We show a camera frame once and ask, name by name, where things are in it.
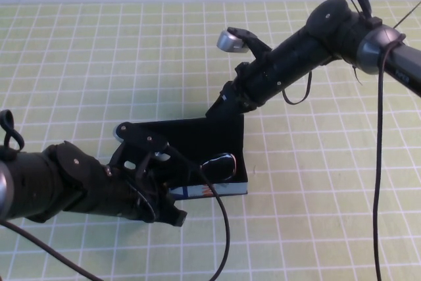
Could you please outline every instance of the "green cutting mat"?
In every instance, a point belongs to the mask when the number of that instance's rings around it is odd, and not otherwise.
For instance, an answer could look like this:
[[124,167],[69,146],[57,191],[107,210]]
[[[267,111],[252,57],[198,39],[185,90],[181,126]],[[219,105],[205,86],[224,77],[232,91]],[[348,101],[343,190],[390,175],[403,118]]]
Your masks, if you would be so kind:
[[[390,26],[413,3],[377,2]],[[271,47],[305,23],[315,3],[0,6],[0,103],[27,151],[68,140],[108,162],[112,129],[203,116],[246,55],[219,51],[227,26]],[[421,11],[400,27],[421,49]],[[377,78],[342,62],[313,73],[309,98],[281,96],[246,115],[249,194],[226,197],[232,246],[219,280],[374,280],[372,198]],[[307,78],[287,89],[302,98]],[[380,255],[384,280],[421,275],[421,99],[385,78]],[[182,228],[60,214],[16,220],[105,280],[208,280],[224,250],[213,199],[177,203]],[[83,280],[25,239],[0,229],[3,280]]]

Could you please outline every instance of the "robotic arm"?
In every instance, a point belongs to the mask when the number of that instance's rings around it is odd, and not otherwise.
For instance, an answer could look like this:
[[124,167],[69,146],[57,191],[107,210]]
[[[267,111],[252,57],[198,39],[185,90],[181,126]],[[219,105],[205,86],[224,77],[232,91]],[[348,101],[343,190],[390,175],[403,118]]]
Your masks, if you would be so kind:
[[398,42],[387,58],[385,71],[421,96],[421,52],[402,40],[404,34],[371,15],[368,0],[359,0],[362,13],[346,0],[327,0],[315,8],[307,23],[275,49],[247,30],[228,28],[217,46],[232,53],[249,49],[251,63],[240,63],[233,81],[226,82],[207,117],[226,117],[254,111],[318,66],[344,60],[367,74],[379,72],[387,46]]

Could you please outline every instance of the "white grid line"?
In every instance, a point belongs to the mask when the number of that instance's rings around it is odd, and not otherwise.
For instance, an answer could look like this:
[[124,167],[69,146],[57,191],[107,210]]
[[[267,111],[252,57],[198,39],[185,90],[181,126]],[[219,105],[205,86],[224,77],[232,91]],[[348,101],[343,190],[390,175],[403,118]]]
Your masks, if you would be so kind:
[[[293,34],[292,26],[289,25],[289,27],[290,27],[290,30],[291,30],[290,34],[292,35]],[[287,105],[286,105],[286,103],[284,103],[284,109],[285,109],[285,112],[287,112]],[[294,139],[292,137],[293,134],[291,133],[291,131],[292,131],[291,130],[291,123],[289,121],[289,117],[288,116],[287,116],[287,125],[288,125],[288,131],[289,131],[289,134],[290,134],[291,144],[292,144],[292,148],[293,148],[293,152],[294,152],[295,166],[297,167],[297,170],[299,170],[300,168],[299,168],[297,153],[296,153],[295,146],[294,146]],[[303,199],[304,199],[304,206],[305,206],[305,211],[306,211],[306,214],[307,214],[307,220],[308,220],[308,223],[309,223],[310,234],[311,234],[311,238],[313,240],[313,250],[314,250],[314,255],[316,257],[316,262],[317,262],[317,267],[318,267],[318,273],[319,273],[320,279],[322,280],[322,272],[320,270],[320,262],[319,262],[319,258],[318,258],[317,247],[316,247],[316,243],[314,241],[314,231],[313,231],[313,227],[312,227],[312,222],[310,220],[309,204],[308,204],[307,199],[306,199],[306,196],[305,196],[305,190],[304,190],[304,185],[303,185],[303,179],[302,179],[301,172],[299,172],[298,178],[299,178],[299,182],[300,182],[301,194],[303,195]]]
[[[202,4],[202,10],[203,10],[203,33],[205,34],[205,44],[206,44],[206,13],[205,13],[205,4]],[[225,13],[225,6],[224,6],[224,18],[226,18],[226,13]],[[206,98],[207,98],[207,105],[209,105],[209,88],[208,88],[208,77],[209,77],[209,72],[208,72],[208,68],[207,68],[207,63],[205,63],[205,75],[206,75],[206,84],[207,84],[207,88],[206,88]],[[211,200],[211,205],[212,205],[212,217],[215,218],[215,199]],[[218,264],[217,264],[217,250],[216,250],[216,232],[215,232],[216,228],[215,228],[215,219],[212,220],[212,234],[213,234],[213,242],[214,242],[214,246],[213,246],[213,266],[214,266],[214,270],[216,270],[218,268]]]
[[[55,20],[54,20],[54,26],[53,26],[53,30],[55,29],[55,27],[56,27],[56,25],[57,25],[57,20],[59,19],[59,15],[57,15],[56,17],[55,17]],[[48,40],[48,44],[50,44],[51,43],[51,39],[53,38],[53,33],[51,32],[51,35],[50,35],[50,38],[49,38],[49,40]],[[39,80],[39,78],[40,78],[40,76],[41,76],[41,68],[42,68],[42,65],[44,64],[44,62],[45,62],[45,57],[47,56],[47,52],[44,52],[44,56],[43,56],[43,59],[42,59],[42,62],[41,62],[41,66],[40,66],[40,68],[39,68],[39,70],[38,70],[38,76],[37,76],[37,78],[36,78],[36,80],[35,80],[35,84],[34,84],[34,87],[32,88],[32,93],[34,93],[34,91],[35,91],[35,88],[36,88],[36,85],[37,85],[37,83],[38,83],[38,80]],[[26,111],[25,111],[25,116],[24,116],[24,119],[22,120],[22,125],[24,126],[25,125],[25,122],[26,122],[26,117],[27,117],[27,115],[28,115],[28,110],[29,110],[29,106],[27,107],[27,109],[26,109]],[[48,122],[48,125],[47,125],[47,129],[51,126],[51,119],[52,119],[52,117],[53,117],[53,112],[51,111],[51,116],[50,116],[50,120],[49,120],[49,122]],[[48,133],[45,133],[45,137],[44,137],[44,141],[43,141],[43,145],[42,145],[42,147],[43,148],[45,148],[45,144],[47,143],[47,136],[48,136]],[[49,237],[49,240],[48,240],[48,244],[47,245],[51,245],[51,243],[53,242],[53,236],[54,236],[54,229],[55,229],[55,227],[54,227],[54,224],[57,222],[57,217],[54,217],[54,219],[53,219],[53,226],[51,227],[51,233],[50,233],[50,237]],[[45,254],[45,259],[44,259],[44,267],[43,267],[43,271],[42,271],[42,278],[45,276],[45,272],[46,272],[46,270],[47,270],[47,263],[48,263],[48,258],[49,258],[49,254],[48,253],[46,253]]]
[[[268,17],[267,11],[266,11],[266,18],[267,18],[268,28],[269,28],[269,31],[270,31],[270,23],[269,23],[269,17]],[[270,41],[272,42],[272,45],[273,45],[274,40],[272,38],[272,35],[270,36]],[[262,128],[262,132],[264,134],[264,124],[263,124],[263,117],[262,116],[260,116],[260,125],[261,125],[261,128]],[[264,136],[263,136],[263,144],[264,144],[265,151],[267,151],[268,146],[266,144],[266,138]],[[270,169],[270,161],[269,161],[269,156],[268,156],[267,152],[266,152],[265,156],[266,156],[266,164],[268,164],[268,168]],[[273,187],[273,183],[272,183],[272,173],[270,171],[269,171],[269,182],[270,182],[270,188],[273,192],[274,187]],[[274,206],[275,213],[278,213],[277,208],[276,208],[276,202],[275,202],[274,194],[272,194],[272,203],[273,203],[273,206]],[[285,277],[285,280],[288,280],[287,271],[286,271],[287,267],[286,267],[286,263],[285,263],[284,247],[282,246],[283,238],[282,238],[282,235],[281,235],[281,230],[280,230],[278,221],[276,221],[276,230],[278,231],[279,246],[280,246],[280,251],[281,251],[281,256],[282,256],[282,266],[284,268],[284,277]]]

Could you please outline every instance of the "screw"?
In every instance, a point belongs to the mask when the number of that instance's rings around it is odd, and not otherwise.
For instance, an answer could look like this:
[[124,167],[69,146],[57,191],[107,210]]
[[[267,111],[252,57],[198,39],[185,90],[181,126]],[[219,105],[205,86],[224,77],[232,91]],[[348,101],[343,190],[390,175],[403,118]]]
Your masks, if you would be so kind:
[[112,176],[110,166],[106,166],[106,167],[105,167],[105,172],[107,173],[107,176],[108,176],[108,177],[111,177],[111,176]]

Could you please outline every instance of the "metal joint cap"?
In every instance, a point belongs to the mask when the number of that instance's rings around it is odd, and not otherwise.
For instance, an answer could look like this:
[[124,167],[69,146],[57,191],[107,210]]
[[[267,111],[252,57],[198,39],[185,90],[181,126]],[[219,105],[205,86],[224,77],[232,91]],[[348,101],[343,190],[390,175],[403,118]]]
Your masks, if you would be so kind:
[[14,195],[12,176],[7,166],[0,162],[0,219],[6,219]]

